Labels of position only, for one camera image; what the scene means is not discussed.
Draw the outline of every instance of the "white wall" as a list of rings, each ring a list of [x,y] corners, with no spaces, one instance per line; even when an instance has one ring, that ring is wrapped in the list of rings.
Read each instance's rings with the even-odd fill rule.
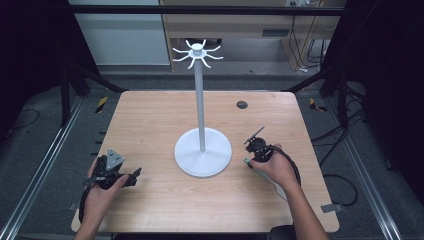
[[[70,4],[158,5],[158,0],[69,0]],[[169,65],[159,14],[75,14],[97,65]]]

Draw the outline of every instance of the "table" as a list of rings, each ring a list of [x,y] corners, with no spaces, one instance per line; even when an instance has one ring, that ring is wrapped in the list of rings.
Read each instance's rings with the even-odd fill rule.
[[[238,101],[248,107],[239,109]],[[204,108],[205,126],[227,136],[232,158],[218,175],[200,179],[184,173],[174,159],[179,137],[198,126],[195,92],[122,94],[100,155],[112,148],[126,158],[121,173],[143,170],[136,186],[121,190],[100,231],[259,233],[292,224],[287,202],[243,161],[253,157],[243,143],[263,125],[258,137],[281,143],[296,162],[302,188],[324,229],[338,230],[336,214],[321,210],[331,200],[292,93],[205,91]]]

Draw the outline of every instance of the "hand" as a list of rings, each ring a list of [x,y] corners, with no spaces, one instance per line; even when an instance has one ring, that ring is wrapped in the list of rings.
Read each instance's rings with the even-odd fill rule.
[[[91,177],[96,162],[97,159],[91,164],[87,173],[88,177]],[[124,186],[128,177],[128,175],[123,175],[108,190],[103,190],[98,185],[91,188],[85,200],[84,219],[74,239],[94,239],[113,199],[118,194],[119,189]]]
[[[280,144],[276,144],[274,146],[281,149]],[[287,191],[292,187],[299,186],[290,162],[277,151],[274,151],[271,159],[266,163],[260,163],[252,160],[250,161],[250,164],[253,168],[261,170],[268,175],[268,177],[273,182],[278,183],[284,191]]]

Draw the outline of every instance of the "black wire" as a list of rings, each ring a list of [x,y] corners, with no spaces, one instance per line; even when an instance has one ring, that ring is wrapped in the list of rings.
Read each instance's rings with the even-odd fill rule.
[[[290,36],[289,36],[289,47],[290,47],[290,50],[291,50],[291,52],[292,52],[292,54],[293,54],[293,56],[294,56],[294,58],[295,58],[295,60],[296,60],[296,65],[297,65],[299,68],[311,68],[311,67],[316,67],[316,66],[318,66],[317,64],[316,64],[316,65],[308,65],[308,64],[305,64],[305,63],[302,61],[302,55],[300,54],[299,44],[297,43],[296,34],[294,33],[294,24],[295,24],[295,22],[296,22],[296,16],[292,16],[292,27],[291,27]],[[299,59],[296,57],[296,54],[294,53],[293,48],[292,48],[292,45],[291,45],[291,39],[292,39],[292,36],[294,37],[294,42],[296,43],[297,52],[298,52],[298,54],[299,54]],[[300,60],[300,62],[301,62],[301,63],[302,63],[305,67],[301,67],[301,66],[300,66],[300,64],[299,64],[299,60]]]
[[[360,101],[361,101],[361,99],[359,99],[359,98],[352,99],[348,103],[346,103],[346,107],[349,107],[349,105],[354,103],[354,102],[360,102]]]
[[[346,135],[347,135],[347,130],[345,129],[343,131],[343,133],[340,135],[339,139],[337,139],[337,142],[331,147],[330,151],[328,151],[328,153],[324,156],[324,158],[319,163],[320,167],[324,164],[324,162],[327,160],[328,156],[330,156],[330,154],[334,151],[334,149],[337,147],[337,145],[346,137]]]
[[[362,115],[359,115],[359,114],[355,114],[355,115],[357,115],[357,116],[352,116],[352,117],[360,117],[360,116],[364,116],[365,114],[362,114]],[[349,126],[353,126],[354,124],[356,124],[357,122],[359,122],[360,120],[362,120],[363,118],[358,118],[358,119],[356,119],[353,123],[351,123],[351,124],[349,124]],[[313,144],[313,146],[314,147],[323,147],[323,146],[332,146],[332,145],[334,145],[334,144],[336,144],[336,143],[325,143],[325,144]]]
[[[290,165],[292,166],[293,171],[294,171],[294,175],[296,176],[297,182],[299,183],[299,185],[301,185],[299,169],[297,168],[294,161],[290,158],[290,156],[287,155],[283,150],[279,149],[278,147],[275,147],[275,146],[272,146],[272,145],[268,145],[267,147],[271,148],[272,150],[279,152],[281,155],[283,155],[290,162]]]
[[[352,186],[353,190],[355,191],[355,195],[354,195],[353,200],[351,202],[341,203],[341,202],[336,202],[334,200],[331,200],[333,203],[336,203],[336,204],[338,203],[338,204],[341,204],[344,207],[349,207],[349,206],[352,206],[353,204],[355,204],[358,201],[358,195],[359,195],[358,189],[355,187],[355,185],[349,179],[347,179],[343,176],[340,176],[340,175],[336,175],[336,174],[324,174],[323,177],[324,178],[334,177],[334,178],[342,179],[342,180],[346,181],[347,183],[349,183]]]
[[[311,56],[311,52],[312,52],[312,48],[315,44],[315,39],[312,39],[311,42],[309,43],[309,47],[308,47],[308,53],[307,53],[307,57],[308,57],[308,61],[312,62],[312,63],[318,63],[319,61],[315,61],[314,58],[319,58],[318,56]]]
[[[96,164],[94,165],[90,178],[86,179],[83,182],[83,184],[85,185],[85,188],[81,195],[80,208],[78,213],[78,219],[80,220],[80,223],[82,223],[84,219],[85,200],[87,200],[90,190],[96,185],[96,182],[94,181],[94,178],[96,177],[94,172],[96,171],[98,164],[99,164],[99,158],[96,159]]]
[[[333,128],[332,130],[328,131],[328,132],[327,132],[327,133],[325,133],[324,135],[321,135],[321,136],[319,136],[319,137],[316,137],[316,138],[311,139],[311,142],[318,142],[318,141],[321,141],[321,140],[323,140],[323,139],[325,139],[325,138],[328,138],[328,137],[330,137],[330,136],[332,136],[332,135],[334,135],[334,134],[338,133],[338,132],[339,132],[339,131],[341,131],[342,129],[343,129],[343,127],[342,127],[341,125],[339,125],[339,126],[337,126],[337,127]]]
[[[12,129],[19,129],[19,128],[28,127],[29,125],[35,123],[40,118],[40,112],[35,110],[35,109],[25,109],[25,110],[22,110],[21,113],[22,112],[29,112],[29,111],[33,111],[33,112],[37,113],[37,116],[35,117],[35,119],[32,120],[31,122],[24,124],[24,125],[21,125],[21,126],[13,126]]]
[[[301,179],[300,179],[299,169],[297,168],[296,163],[291,159],[291,157],[287,153],[285,153],[283,150],[281,150],[278,147],[273,146],[273,145],[263,145],[263,144],[252,144],[252,145],[253,146],[257,146],[257,147],[262,147],[262,148],[266,147],[266,148],[269,148],[271,150],[277,151],[281,155],[283,155],[289,161],[290,165],[293,168],[294,175],[296,176],[296,180],[299,183],[299,185],[301,185]]]
[[[364,110],[362,110],[362,109],[358,110],[348,118],[348,121],[352,120],[355,117],[359,117],[359,116],[363,116],[363,115],[365,115]]]

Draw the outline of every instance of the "aluminum rail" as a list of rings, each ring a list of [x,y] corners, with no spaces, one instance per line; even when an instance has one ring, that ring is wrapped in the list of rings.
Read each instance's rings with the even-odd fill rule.
[[[329,99],[324,99],[326,106],[329,109],[329,112],[335,122],[339,124],[337,118],[336,107],[334,106],[333,101]],[[380,195],[377,186],[372,180],[370,173],[363,164],[360,154],[355,148],[355,145],[350,138],[349,134],[345,137],[343,141],[345,144],[346,151],[349,155],[349,160],[352,164],[352,167],[358,177],[358,181],[361,184],[361,187],[364,191],[364,194],[370,204],[371,209],[374,212],[374,216],[377,219],[378,224],[380,225],[381,231],[384,234],[384,237],[387,240],[401,240],[402,236],[399,232],[399,229],[396,226],[395,221],[392,218],[386,204],[384,203],[383,197]]]
[[[71,115],[68,123],[59,129],[59,132],[57,133],[53,143],[44,156],[44,159],[38,167],[38,170],[28,185],[24,195],[22,196],[12,215],[9,217],[7,223],[1,229],[0,240],[12,240],[16,237],[22,223],[25,220],[25,217],[27,216],[32,204],[40,192],[41,187],[47,178],[51,167],[53,166],[53,163],[56,161],[60,149],[62,148],[71,128],[75,123],[75,120],[78,117],[83,102],[83,97],[77,97],[72,109],[73,114]]]

